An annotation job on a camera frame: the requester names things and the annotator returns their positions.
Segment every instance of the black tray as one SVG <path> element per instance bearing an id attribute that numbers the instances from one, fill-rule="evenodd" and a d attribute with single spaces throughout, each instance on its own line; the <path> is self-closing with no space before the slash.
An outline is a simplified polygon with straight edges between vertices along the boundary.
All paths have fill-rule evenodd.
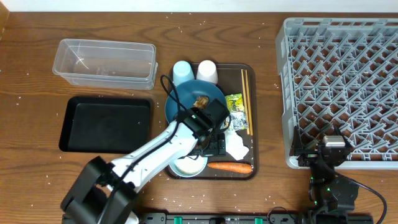
<path id="1" fill-rule="evenodd" d="M 128 154 L 147 142 L 149 122 L 147 100 L 76 96 L 68 101 L 59 147 Z"/>
<path id="2" fill-rule="evenodd" d="M 196 76 L 198 70 L 198 63 L 191 63 L 193 73 Z M 231 95 L 243 93 L 242 88 L 242 74 L 248 71 L 248 86 L 250 90 L 250 105 L 253 135 L 247 134 L 246 130 L 238 131 L 238 135 L 243 138 L 243 144 L 249 148 L 249 152 L 245 157 L 236 161 L 229 153 L 224 157 L 209 157 L 208 162 L 241 162 L 252 165 L 253 171 L 251 174 L 239 174 L 235 172 L 217 170 L 206 167 L 200 174 L 184 178 L 173 172 L 170 166 L 165 168 L 165 172 L 173 179 L 200 179 L 200 180 L 250 180 L 259 170 L 259 152 L 258 152 L 258 138 L 257 138 L 257 108 L 256 108 L 256 81 L 253 69 L 248 65 L 243 64 L 216 64 L 218 73 L 218 88 L 224 95 Z M 173 76 L 173 69 L 171 69 L 170 78 Z"/>

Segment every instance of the carrot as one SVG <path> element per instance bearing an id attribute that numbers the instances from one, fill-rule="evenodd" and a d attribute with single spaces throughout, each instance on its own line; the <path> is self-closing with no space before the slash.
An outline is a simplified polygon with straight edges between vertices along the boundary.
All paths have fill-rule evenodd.
<path id="1" fill-rule="evenodd" d="M 207 166 L 213 169 L 228 170 L 241 174 L 250 174 L 252 171 L 249 164 L 243 164 L 238 162 L 209 162 Z"/>

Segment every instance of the tray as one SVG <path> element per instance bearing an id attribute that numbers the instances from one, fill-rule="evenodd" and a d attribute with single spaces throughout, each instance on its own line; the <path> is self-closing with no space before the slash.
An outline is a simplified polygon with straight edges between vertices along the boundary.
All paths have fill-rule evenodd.
<path id="1" fill-rule="evenodd" d="M 76 96 L 68 101 L 59 147 L 128 154 L 147 142 L 149 123 L 147 100 Z"/>
<path id="2" fill-rule="evenodd" d="M 337 169 L 398 169 L 398 19 L 289 18 L 276 38 L 286 163 L 337 125 L 354 146 Z"/>
<path id="3" fill-rule="evenodd" d="M 191 63 L 193 73 L 196 74 L 199 64 Z M 242 64 L 216 64 L 218 72 L 218 84 L 217 86 L 224 93 L 224 95 L 231 95 L 236 93 L 242 93 L 242 75 L 241 70 L 248 71 L 248 82 L 251 97 L 251 118 L 252 118 L 252 129 L 253 135 L 247 134 L 246 130 L 238 131 L 238 135 L 243 138 L 243 144 L 249 148 L 249 152 L 243 158 L 243 160 L 236 161 L 230 154 L 226 154 L 224 157 L 209 157 L 208 162 L 242 162 L 252 165 L 251 174 L 239 174 L 235 172 L 216 170 L 206 167 L 200 174 L 184 178 L 174 173 L 170 166 L 165 168 L 165 172 L 168 176 L 173 179 L 200 179 L 200 180 L 250 180 L 259 170 L 259 153 L 258 153 L 258 138 L 257 138 L 257 108 L 256 108 L 256 81 L 253 69 L 248 65 Z M 173 70 L 170 71 L 170 77 L 173 75 Z"/>

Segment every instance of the plastic bin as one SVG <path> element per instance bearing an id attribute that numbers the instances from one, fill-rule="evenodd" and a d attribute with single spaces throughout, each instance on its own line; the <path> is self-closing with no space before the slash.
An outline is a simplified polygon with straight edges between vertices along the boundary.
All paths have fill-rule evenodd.
<path id="1" fill-rule="evenodd" d="M 72 85 L 150 90 L 155 85 L 152 44 L 105 40 L 61 40 L 53 73 Z"/>
<path id="2" fill-rule="evenodd" d="M 288 18 L 276 38 L 286 163 L 333 124 L 354 146 L 337 169 L 398 169 L 398 19 Z"/>

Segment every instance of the white cup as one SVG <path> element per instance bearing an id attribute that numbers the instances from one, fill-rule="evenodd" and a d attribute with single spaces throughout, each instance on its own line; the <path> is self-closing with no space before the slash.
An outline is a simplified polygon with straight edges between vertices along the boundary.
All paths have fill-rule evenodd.
<path id="1" fill-rule="evenodd" d="M 200 62 L 198 67 L 197 79 L 217 84 L 218 75 L 216 64 L 211 60 L 204 60 Z"/>
<path id="2" fill-rule="evenodd" d="M 173 67 L 173 83 L 175 86 L 193 80 L 193 71 L 191 65 L 186 61 L 179 61 Z"/>

